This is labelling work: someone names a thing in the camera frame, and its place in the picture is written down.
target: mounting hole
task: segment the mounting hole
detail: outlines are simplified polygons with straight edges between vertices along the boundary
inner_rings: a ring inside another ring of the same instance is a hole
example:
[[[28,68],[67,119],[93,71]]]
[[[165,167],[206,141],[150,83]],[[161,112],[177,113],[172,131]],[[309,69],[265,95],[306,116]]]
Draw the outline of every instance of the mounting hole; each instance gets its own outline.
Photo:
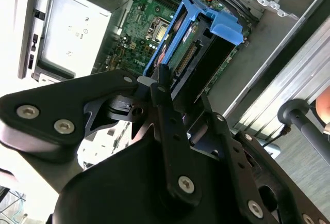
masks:
[[[176,120],[173,117],[170,118],[170,122],[172,122],[173,124],[176,124]]]
[[[306,214],[303,214],[303,219],[307,224],[314,224],[314,221]]]
[[[216,156],[216,157],[218,157],[218,156],[219,156],[219,153],[218,153],[218,151],[217,151],[217,150],[213,150],[213,151],[211,152],[211,154],[212,154],[212,155],[214,155],[214,156]]]
[[[25,119],[34,119],[39,116],[39,110],[32,105],[22,105],[17,108],[16,113],[19,117]]]
[[[241,163],[237,163],[238,164],[238,166],[240,167],[240,168],[242,168],[242,169],[244,169],[245,168],[245,166],[244,165],[242,165]]]
[[[135,109],[133,109],[133,111],[132,111],[132,115],[133,115],[134,117],[139,116],[139,115],[141,115],[142,113],[143,113],[143,109],[142,109],[142,108],[135,108]]]
[[[217,119],[218,119],[219,121],[223,121],[223,120],[224,120],[223,117],[222,117],[220,114],[217,114]]]
[[[166,92],[165,88],[163,88],[162,86],[158,86],[158,90],[160,90],[162,92]]]
[[[277,199],[270,187],[263,185],[259,188],[259,194],[261,196],[262,202],[269,212],[273,212],[277,209]]]
[[[177,141],[180,141],[180,136],[177,135],[177,134],[175,134],[175,135],[173,136],[173,138],[174,138],[175,140],[177,140]]]
[[[127,76],[124,77],[124,80],[129,82],[129,83],[133,82],[133,80],[130,77],[127,77]]]

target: wire bundle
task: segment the wire bundle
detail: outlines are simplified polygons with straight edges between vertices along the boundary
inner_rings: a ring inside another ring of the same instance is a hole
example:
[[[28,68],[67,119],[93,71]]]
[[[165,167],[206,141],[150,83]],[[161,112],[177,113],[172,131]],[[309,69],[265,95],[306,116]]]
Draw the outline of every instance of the wire bundle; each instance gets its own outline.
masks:
[[[258,19],[253,16],[250,10],[239,0],[217,0],[222,3],[233,15],[235,15],[241,25],[247,27],[247,20],[252,24],[256,25]]]

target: silver screw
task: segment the silver screw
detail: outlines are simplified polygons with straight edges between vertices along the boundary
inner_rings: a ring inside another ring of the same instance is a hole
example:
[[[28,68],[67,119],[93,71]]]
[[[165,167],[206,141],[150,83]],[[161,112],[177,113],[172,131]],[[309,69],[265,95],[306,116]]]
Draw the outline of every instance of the silver screw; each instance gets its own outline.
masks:
[[[67,135],[74,131],[74,124],[67,119],[60,119],[55,122],[54,129],[62,135]]]
[[[247,140],[249,140],[249,141],[252,140],[252,137],[251,137],[250,135],[248,135],[248,134],[245,134],[244,137],[245,137]]]
[[[303,218],[307,224],[314,224],[314,221],[308,215],[303,214]]]
[[[162,86],[158,86],[158,90],[160,90],[162,92],[166,92],[165,88],[163,88]]]
[[[190,178],[186,177],[186,176],[181,176],[179,178],[179,186],[180,188],[185,192],[185,193],[188,193],[188,194],[191,194],[194,192],[195,190],[195,186],[194,186],[194,183],[191,181]]]
[[[247,205],[249,206],[250,211],[259,219],[263,218],[263,212],[258,203],[253,200],[250,200]]]
[[[222,117],[220,114],[217,114],[217,118],[218,118],[220,121],[223,121],[223,117]]]
[[[32,105],[22,105],[17,108],[16,113],[19,117],[33,119],[39,116],[39,110]]]
[[[133,80],[130,77],[127,77],[127,76],[124,77],[124,80],[129,82],[129,83],[133,82]]]

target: person's hand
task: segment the person's hand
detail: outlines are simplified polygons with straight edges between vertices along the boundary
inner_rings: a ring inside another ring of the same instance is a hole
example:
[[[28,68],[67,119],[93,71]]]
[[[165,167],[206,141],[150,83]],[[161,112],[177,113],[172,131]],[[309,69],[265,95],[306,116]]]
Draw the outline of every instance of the person's hand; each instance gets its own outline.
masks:
[[[330,123],[330,86],[316,98],[316,112],[325,124]]]

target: motherboard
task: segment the motherboard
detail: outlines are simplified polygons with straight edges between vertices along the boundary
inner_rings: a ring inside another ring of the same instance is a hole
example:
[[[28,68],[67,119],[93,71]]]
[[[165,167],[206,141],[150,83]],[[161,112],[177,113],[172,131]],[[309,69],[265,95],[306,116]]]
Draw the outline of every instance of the motherboard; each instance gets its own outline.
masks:
[[[103,55],[102,62],[94,66],[92,73],[123,69],[136,77],[141,76],[181,3],[181,0],[130,1],[132,1],[132,4],[129,13],[126,16],[115,45],[111,48],[108,55]],[[201,1],[216,11],[227,10],[216,0]],[[245,30],[243,34],[246,37],[249,33],[249,30]],[[239,46],[234,48],[228,55],[210,80],[209,85],[205,89],[206,92],[212,88],[238,49]]]

